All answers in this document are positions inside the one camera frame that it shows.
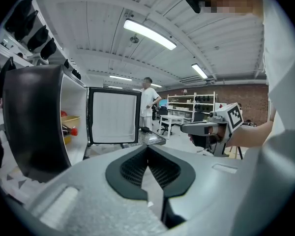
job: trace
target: red cap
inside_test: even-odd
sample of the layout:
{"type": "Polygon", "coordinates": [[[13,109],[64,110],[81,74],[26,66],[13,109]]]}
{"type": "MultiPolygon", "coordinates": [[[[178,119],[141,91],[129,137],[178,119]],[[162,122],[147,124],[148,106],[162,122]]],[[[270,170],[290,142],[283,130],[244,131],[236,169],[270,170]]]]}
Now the red cap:
{"type": "Polygon", "coordinates": [[[77,128],[72,128],[71,129],[71,135],[77,136],[78,135],[78,129],[77,128]]]}

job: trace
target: ceiling light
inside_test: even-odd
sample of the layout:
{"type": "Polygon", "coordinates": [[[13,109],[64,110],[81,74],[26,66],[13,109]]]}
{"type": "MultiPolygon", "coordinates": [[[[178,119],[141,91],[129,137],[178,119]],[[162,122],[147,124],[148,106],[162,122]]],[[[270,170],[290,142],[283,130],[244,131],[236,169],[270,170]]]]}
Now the ceiling light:
{"type": "Polygon", "coordinates": [[[128,79],[128,78],[123,78],[123,77],[118,77],[118,76],[113,76],[113,75],[110,75],[109,77],[114,78],[114,79],[125,80],[125,81],[132,81],[131,79],[128,79]]]}
{"type": "Polygon", "coordinates": [[[207,79],[207,75],[204,73],[204,71],[202,71],[202,69],[198,66],[198,64],[193,64],[193,65],[191,65],[191,67],[193,69],[195,69],[197,71],[197,73],[199,73],[202,78],[207,79]]]}
{"type": "Polygon", "coordinates": [[[169,50],[172,50],[174,48],[176,48],[176,44],[172,41],[170,41],[169,39],[167,39],[166,37],[164,37],[163,35],[157,33],[156,31],[154,31],[153,29],[146,27],[142,24],[139,24],[131,19],[127,19],[124,22],[123,27],[125,29],[134,31],[138,34],[141,34],[145,37],[148,37],[154,41],[156,41],[157,43],[165,46],[166,48],[168,48],[169,50]]]}
{"type": "Polygon", "coordinates": [[[156,84],[151,84],[151,86],[155,86],[157,88],[161,88],[162,86],[156,85],[156,84]]]}
{"type": "Polygon", "coordinates": [[[108,86],[109,88],[112,88],[112,89],[122,89],[120,87],[113,87],[113,86],[108,86]]]}

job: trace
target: brick wall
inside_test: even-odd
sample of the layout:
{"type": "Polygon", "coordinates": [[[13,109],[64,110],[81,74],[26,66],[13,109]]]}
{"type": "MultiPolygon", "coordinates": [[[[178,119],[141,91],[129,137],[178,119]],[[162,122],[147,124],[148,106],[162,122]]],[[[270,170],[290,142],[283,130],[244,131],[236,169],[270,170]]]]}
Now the brick wall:
{"type": "MultiPolygon", "coordinates": [[[[212,94],[214,91],[218,94],[218,102],[234,103],[242,105],[244,120],[250,119],[257,125],[266,122],[268,107],[268,86],[257,84],[246,85],[219,85],[198,88],[185,88],[188,94],[212,94]]],[[[167,99],[167,95],[182,95],[182,89],[159,92],[159,95],[167,99]]]]}

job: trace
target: person's arm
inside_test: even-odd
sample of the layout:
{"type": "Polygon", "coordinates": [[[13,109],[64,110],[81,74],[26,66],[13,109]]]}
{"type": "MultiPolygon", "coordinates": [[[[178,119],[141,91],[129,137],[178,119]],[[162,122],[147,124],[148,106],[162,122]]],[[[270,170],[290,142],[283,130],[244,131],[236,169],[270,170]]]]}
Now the person's arm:
{"type": "Polygon", "coordinates": [[[149,104],[147,105],[147,108],[150,108],[150,107],[153,106],[154,104],[157,104],[161,99],[162,99],[162,97],[161,97],[161,96],[158,96],[157,99],[154,100],[154,101],[151,103],[151,105],[149,105],[149,104]]]}
{"type": "MultiPolygon", "coordinates": [[[[257,127],[245,127],[240,126],[232,135],[232,138],[226,144],[227,147],[236,146],[236,147],[257,147],[262,146],[267,137],[269,136],[275,116],[276,110],[271,108],[271,114],[269,121],[266,123],[257,126],[257,127]]],[[[213,132],[213,128],[209,127],[209,133],[213,132]]],[[[224,137],[225,127],[220,126],[217,135],[219,137],[224,137]]]]}

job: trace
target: office chair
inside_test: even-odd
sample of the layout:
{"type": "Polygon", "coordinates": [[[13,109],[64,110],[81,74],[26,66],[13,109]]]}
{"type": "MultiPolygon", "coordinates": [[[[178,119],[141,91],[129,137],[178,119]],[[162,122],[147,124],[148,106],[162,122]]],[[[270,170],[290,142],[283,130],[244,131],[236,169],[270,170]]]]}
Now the office chair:
{"type": "MultiPolygon", "coordinates": [[[[158,110],[158,114],[159,114],[160,116],[162,116],[162,115],[167,115],[167,114],[168,114],[168,110],[167,110],[167,108],[164,107],[164,106],[160,107],[159,110],[158,110]]],[[[166,124],[166,123],[162,123],[162,126],[163,126],[163,128],[161,129],[161,131],[163,130],[162,135],[164,135],[165,131],[168,132],[168,126],[169,126],[169,125],[166,124]]]]}

